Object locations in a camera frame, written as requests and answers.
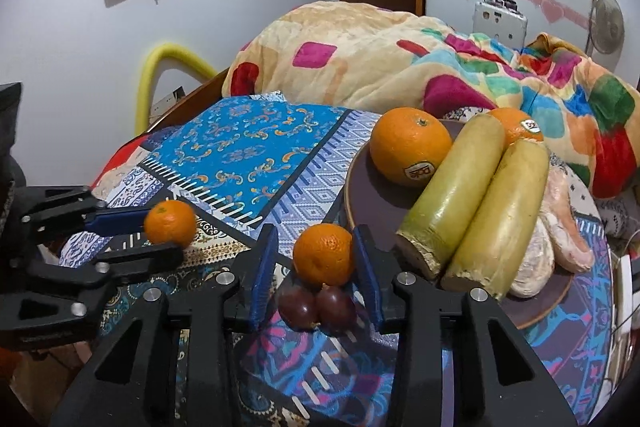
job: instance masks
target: wooden bed frame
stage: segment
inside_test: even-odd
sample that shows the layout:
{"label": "wooden bed frame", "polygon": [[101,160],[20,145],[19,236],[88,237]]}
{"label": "wooden bed frame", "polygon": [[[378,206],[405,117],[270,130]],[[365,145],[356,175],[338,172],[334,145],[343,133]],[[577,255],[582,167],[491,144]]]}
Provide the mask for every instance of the wooden bed frame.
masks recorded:
{"label": "wooden bed frame", "polygon": [[169,109],[164,115],[156,120],[147,132],[154,132],[172,125],[183,125],[195,118],[207,107],[212,106],[222,98],[222,84],[225,83],[227,68],[221,71],[211,80],[205,82],[200,87],[191,91],[180,100],[174,107]]}

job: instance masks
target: plate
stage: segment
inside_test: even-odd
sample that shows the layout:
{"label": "plate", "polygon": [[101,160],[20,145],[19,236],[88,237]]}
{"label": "plate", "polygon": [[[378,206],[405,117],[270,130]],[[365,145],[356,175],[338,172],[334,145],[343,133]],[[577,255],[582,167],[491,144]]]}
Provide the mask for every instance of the plate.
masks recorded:
{"label": "plate", "polygon": [[[443,120],[442,123],[452,139],[463,127],[463,123],[453,120]],[[367,142],[351,162],[344,186],[349,226],[369,225],[378,247],[391,250],[395,245],[396,230],[420,194],[420,189],[401,187],[382,176],[373,165]],[[516,327],[524,329],[542,320],[562,301],[573,277],[573,274],[556,266],[538,295],[530,299],[507,295],[500,305]]]}

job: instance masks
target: patterned tablecloth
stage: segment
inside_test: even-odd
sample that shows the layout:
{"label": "patterned tablecloth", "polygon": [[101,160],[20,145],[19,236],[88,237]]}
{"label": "patterned tablecloth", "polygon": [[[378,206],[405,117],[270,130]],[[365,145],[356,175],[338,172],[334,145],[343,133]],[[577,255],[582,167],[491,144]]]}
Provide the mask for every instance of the patterned tablecloth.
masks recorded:
{"label": "patterned tablecloth", "polygon": [[[265,97],[222,100],[174,133],[151,137],[149,153],[107,197],[110,206],[175,198],[194,204],[198,235],[184,265],[149,282],[122,287],[108,303],[108,334],[149,286],[188,291],[228,269],[238,251],[254,244],[263,223],[274,223],[280,254],[274,285],[290,269],[294,241],[309,225],[345,224],[342,187],[355,153],[378,115]],[[604,378],[611,324],[609,253],[598,213],[572,173],[572,205],[580,233],[596,254],[593,269],[575,277],[550,315],[524,331],[580,423],[587,423]],[[136,247],[144,234],[100,238],[81,233],[68,241],[61,263],[79,266],[99,251]],[[370,327],[354,288],[358,327],[344,337],[296,333],[270,303],[265,327],[234,335],[235,377],[246,425],[383,426],[394,378],[397,335]],[[443,351],[444,426],[452,424],[452,367]],[[188,331],[178,361],[176,418],[184,421]]]}

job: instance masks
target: dole sticker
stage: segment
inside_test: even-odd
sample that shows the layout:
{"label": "dole sticker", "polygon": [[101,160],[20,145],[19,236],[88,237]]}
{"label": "dole sticker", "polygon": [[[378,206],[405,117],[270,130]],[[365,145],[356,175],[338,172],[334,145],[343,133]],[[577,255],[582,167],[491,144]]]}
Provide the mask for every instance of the dole sticker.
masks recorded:
{"label": "dole sticker", "polygon": [[428,180],[433,176],[436,168],[429,162],[418,162],[404,170],[404,174],[412,181]]}
{"label": "dole sticker", "polygon": [[529,132],[532,132],[532,133],[540,132],[540,127],[538,127],[538,124],[536,123],[535,120],[522,120],[520,122],[520,125],[523,126]]}

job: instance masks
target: metal screw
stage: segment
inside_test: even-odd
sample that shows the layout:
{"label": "metal screw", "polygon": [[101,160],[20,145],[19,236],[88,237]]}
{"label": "metal screw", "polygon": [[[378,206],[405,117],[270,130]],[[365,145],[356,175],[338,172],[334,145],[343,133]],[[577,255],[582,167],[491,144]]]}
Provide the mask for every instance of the metal screw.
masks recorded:
{"label": "metal screw", "polygon": [[84,317],[86,315],[86,306],[82,302],[74,302],[71,304],[71,312],[76,317]]}
{"label": "metal screw", "polygon": [[96,263],[95,270],[100,273],[107,273],[109,271],[109,263]]}
{"label": "metal screw", "polygon": [[482,288],[473,288],[470,292],[469,295],[471,295],[471,298],[474,301],[478,301],[478,302],[484,302],[489,298],[489,294],[484,291],[484,289]]}
{"label": "metal screw", "polygon": [[236,276],[231,272],[220,272],[218,275],[216,275],[216,282],[218,284],[231,284],[235,279]]}
{"label": "metal screw", "polygon": [[162,295],[162,290],[160,288],[149,288],[146,290],[142,296],[147,302],[155,302]]}
{"label": "metal screw", "polygon": [[404,284],[405,286],[411,286],[415,283],[415,275],[411,272],[400,272],[396,276],[396,279],[398,279],[399,283]]}

